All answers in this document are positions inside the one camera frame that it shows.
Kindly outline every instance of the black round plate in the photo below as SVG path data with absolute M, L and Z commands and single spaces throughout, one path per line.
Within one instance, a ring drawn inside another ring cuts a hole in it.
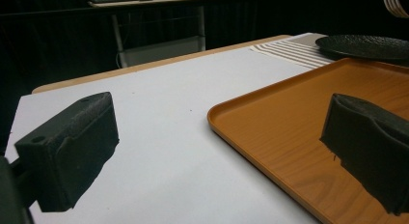
M 320 49 L 347 57 L 379 61 L 409 60 L 409 42 L 364 35 L 337 35 L 315 41 Z

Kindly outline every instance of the table edge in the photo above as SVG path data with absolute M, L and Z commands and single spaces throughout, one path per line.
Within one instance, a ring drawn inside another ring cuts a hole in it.
M 265 38 L 265 39 L 251 41 L 251 42 L 243 42 L 243 43 L 233 44 L 233 45 L 229 45 L 229 46 L 225 46 L 225 47 L 214 48 L 214 49 L 210 49 L 210 50 L 203 51 L 203 52 L 191 53 L 191 54 L 187 54 L 187 55 L 182 55 L 182 56 L 178 56 L 178 57 L 174 57 L 174 58 L 164 59 L 164 60 L 151 62 L 151 63 L 146 63 L 146 64 L 142 64 L 142 65 L 137 65 L 137 66 L 133 66 L 133 67 L 123 68 L 123 69 L 118 69 L 118 70 L 110 70 L 110 71 L 96 73 L 96 74 L 92 74 L 92 75 L 72 78 L 72 79 L 69 79 L 69 80 L 64 80 L 64 81 L 59 81 L 59 82 L 39 86 L 38 88 L 33 90 L 32 94 L 37 94 L 37 93 L 52 91 L 52 90 L 61 89 L 61 88 L 69 87 L 69 86 L 74 86 L 74 85 L 78 85 L 78 84 L 82 84 L 82 83 L 97 81 L 97 80 L 100 80 L 100 79 L 119 76 L 119 75 L 131 73 L 131 72 L 135 72 L 135 71 L 148 70 L 148 69 L 151 69 L 151 68 L 161 67 L 161 66 L 172 64 L 172 63 L 181 62 L 181 61 L 185 61 L 185 60 L 190 60 L 190 59 L 194 59 L 194 58 L 198 58 L 198 57 L 202 57 L 202 56 L 206 56 L 206 55 L 210 55 L 210 54 L 215 54 L 215 53 L 220 53 L 220 52 L 224 52 L 224 51 L 234 50 L 234 49 L 237 49 L 237 48 L 251 46 L 251 45 L 259 44 L 259 43 L 263 43 L 263 42 L 273 42 L 273 41 L 276 41 L 276 40 L 289 38 L 289 37 L 291 37 L 291 36 L 290 35 L 279 35 L 279 36 L 275 36 L 275 37 L 271 37 L 271 38 Z

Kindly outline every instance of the orange tray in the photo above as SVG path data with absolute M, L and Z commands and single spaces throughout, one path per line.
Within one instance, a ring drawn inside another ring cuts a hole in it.
M 324 223 L 409 223 L 386 213 L 319 141 L 333 93 L 409 120 L 409 69 L 343 59 L 208 112 L 212 129 Z

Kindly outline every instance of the striped white mat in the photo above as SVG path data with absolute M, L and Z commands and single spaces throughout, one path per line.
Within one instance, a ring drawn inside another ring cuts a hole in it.
M 309 69 L 319 68 L 334 62 L 320 54 L 317 46 L 308 46 L 296 42 L 261 43 L 251 46 L 250 49 Z

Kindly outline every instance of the table surface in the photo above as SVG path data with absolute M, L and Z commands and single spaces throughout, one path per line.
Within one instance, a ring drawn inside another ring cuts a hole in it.
M 74 209 L 42 213 L 35 203 L 36 223 L 317 223 L 206 119 L 220 102 L 309 70 L 248 47 L 285 37 L 46 85 L 21 98 L 9 161 L 18 158 L 18 139 L 100 92 L 113 96 L 120 135 L 113 157 Z

